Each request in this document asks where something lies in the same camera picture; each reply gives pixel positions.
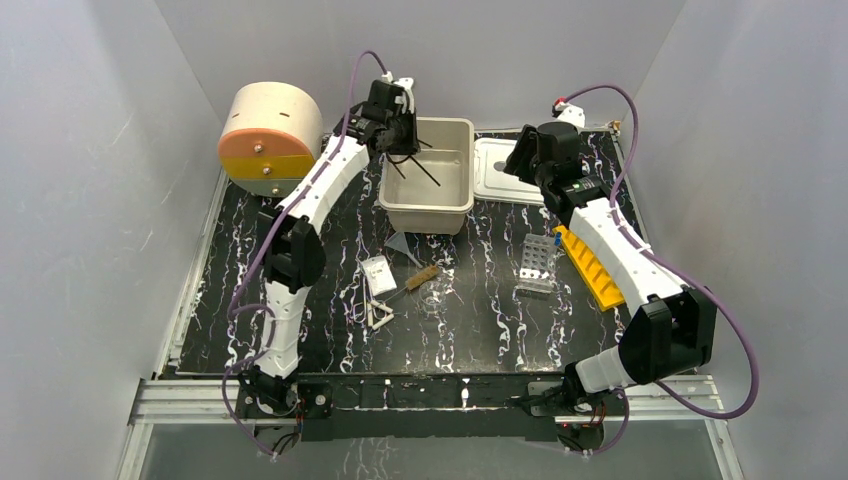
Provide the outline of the white bin lid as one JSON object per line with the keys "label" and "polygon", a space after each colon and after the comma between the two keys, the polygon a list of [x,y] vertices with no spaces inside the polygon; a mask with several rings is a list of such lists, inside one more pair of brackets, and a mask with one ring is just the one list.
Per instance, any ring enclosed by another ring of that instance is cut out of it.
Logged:
{"label": "white bin lid", "polygon": [[504,172],[516,140],[479,138],[474,142],[474,185],[476,200],[543,205],[538,187]]}

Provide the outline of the round beige drawer cabinet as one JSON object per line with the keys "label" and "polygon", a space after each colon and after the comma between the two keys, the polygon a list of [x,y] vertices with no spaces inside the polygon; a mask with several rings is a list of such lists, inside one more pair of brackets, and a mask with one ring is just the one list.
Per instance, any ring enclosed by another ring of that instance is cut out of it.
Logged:
{"label": "round beige drawer cabinet", "polygon": [[236,92],[219,138],[221,166],[243,190],[283,198],[320,157],[323,127],[316,101],[303,89],[250,83]]}

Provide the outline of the black base frame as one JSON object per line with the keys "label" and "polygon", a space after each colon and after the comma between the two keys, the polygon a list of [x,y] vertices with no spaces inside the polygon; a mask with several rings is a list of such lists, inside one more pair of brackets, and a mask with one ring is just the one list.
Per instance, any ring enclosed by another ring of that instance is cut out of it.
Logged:
{"label": "black base frame", "polygon": [[512,437],[592,453],[625,414],[617,392],[584,395],[559,373],[301,373],[238,377],[236,415],[301,440]]}

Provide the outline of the white paper tag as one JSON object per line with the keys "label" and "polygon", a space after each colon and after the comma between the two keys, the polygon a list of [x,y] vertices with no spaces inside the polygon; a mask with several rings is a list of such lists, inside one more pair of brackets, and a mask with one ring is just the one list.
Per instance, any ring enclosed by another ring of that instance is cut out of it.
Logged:
{"label": "white paper tag", "polygon": [[388,259],[377,255],[360,261],[361,270],[365,276],[371,296],[377,297],[397,289],[396,280],[392,274]]}

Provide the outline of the clear acrylic tube rack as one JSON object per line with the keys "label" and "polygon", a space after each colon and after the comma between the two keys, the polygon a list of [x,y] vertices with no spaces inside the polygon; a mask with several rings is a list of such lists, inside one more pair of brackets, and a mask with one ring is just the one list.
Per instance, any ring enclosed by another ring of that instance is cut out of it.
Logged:
{"label": "clear acrylic tube rack", "polygon": [[538,294],[553,292],[557,248],[553,237],[536,234],[524,237],[516,284],[518,290]]}

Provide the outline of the white clay triangle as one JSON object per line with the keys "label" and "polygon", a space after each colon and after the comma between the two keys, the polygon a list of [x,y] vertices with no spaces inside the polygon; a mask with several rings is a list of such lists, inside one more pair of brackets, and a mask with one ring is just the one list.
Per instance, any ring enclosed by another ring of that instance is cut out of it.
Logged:
{"label": "white clay triangle", "polygon": [[366,305],[366,322],[372,330],[379,330],[394,319],[394,310],[385,303],[369,300]]}

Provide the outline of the beige plastic bin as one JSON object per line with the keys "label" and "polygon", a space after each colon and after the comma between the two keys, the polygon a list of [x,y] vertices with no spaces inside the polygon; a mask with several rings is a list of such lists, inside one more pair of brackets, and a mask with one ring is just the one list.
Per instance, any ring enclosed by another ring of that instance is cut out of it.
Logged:
{"label": "beige plastic bin", "polygon": [[420,117],[415,158],[442,184],[437,187],[411,161],[403,179],[384,164],[378,203],[392,228],[415,234],[456,235],[474,205],[474,126],[464,118]]}

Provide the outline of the clear plastic funnel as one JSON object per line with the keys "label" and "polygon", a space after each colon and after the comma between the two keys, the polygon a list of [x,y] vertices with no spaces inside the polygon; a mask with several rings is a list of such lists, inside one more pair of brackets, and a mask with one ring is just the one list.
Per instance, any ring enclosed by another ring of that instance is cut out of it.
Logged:
{"label": "clear plastic funnel", "polygon": [[416,256],[412,253],[406,233],[402,231],[397,231],[393,233],[385,242],[385,247],[390,250],[394,250],[405,255],[413,265],[415,265],[418,269],[423,269],[423,265],[416,258]]}

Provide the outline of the clear glass beaker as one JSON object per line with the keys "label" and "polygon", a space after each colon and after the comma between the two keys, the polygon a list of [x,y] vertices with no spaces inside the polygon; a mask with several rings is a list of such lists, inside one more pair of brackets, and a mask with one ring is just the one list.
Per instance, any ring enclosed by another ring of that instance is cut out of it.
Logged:
{"label": "clear glass beaker", "polygon": [[440,316],[447,310],[447,290],[439,282],[429,281],[418,290],[418,310],[428,316]]}

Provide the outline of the yellow test tube rack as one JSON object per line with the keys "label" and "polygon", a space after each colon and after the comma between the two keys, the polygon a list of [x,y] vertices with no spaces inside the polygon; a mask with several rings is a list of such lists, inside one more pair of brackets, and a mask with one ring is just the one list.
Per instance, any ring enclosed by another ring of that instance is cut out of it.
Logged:
{"label": "yellow test tube rack", "polygon": [[560,247],[578,271],[589,292],[602,311],[625,303],[624,296],[608,271],[593,251],[574,233],[559,225],[553,229],[554,237],[561,232],[563,243]]}

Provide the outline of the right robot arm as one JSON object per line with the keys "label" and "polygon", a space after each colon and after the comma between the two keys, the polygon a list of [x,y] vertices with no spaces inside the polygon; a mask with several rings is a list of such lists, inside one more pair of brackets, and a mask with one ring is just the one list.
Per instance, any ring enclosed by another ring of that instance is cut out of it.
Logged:
{"label": "right robot arm", "polygon": [[646,385],[709,362],[717,308],[679,275],[648,259],[651,249],[620,215],[615,195],[579,161],[580,133],[552,121],[522,128],[505,173],[540,190],[544,205],[581,241],[621,291],[631,321],[618,344],[573,362],[559,386],[531,395],[590,413],[617,389]]}

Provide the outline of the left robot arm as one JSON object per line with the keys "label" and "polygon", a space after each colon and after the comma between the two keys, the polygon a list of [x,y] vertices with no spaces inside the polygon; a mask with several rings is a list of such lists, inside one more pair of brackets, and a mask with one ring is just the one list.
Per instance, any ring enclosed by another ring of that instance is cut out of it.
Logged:
{"label": "left robot arm", "polygon": [[299,87],[255,82],[234,97],[218,145],[222,163],[238,185],[280,200],[256,256],[266,289],[262,343],[238,375],[265,414],[288,416],[299,403],[293,382],[301,319],[326,266],[328,214],[374,156],[420,150],[414,85],[411,77],[382,75],[329,138],[316,101]]}

